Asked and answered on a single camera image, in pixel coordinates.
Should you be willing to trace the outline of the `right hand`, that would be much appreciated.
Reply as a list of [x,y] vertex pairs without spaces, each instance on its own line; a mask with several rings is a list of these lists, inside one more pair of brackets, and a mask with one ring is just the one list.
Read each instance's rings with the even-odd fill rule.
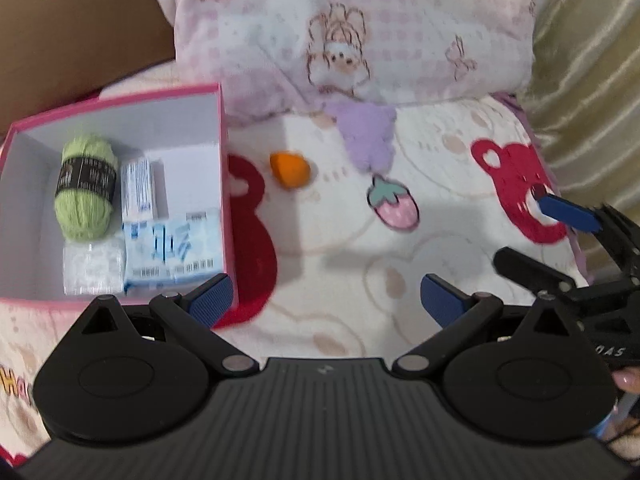
[[612,373],[616,386],[628,393],[640,394],[640,368],[625,367]]

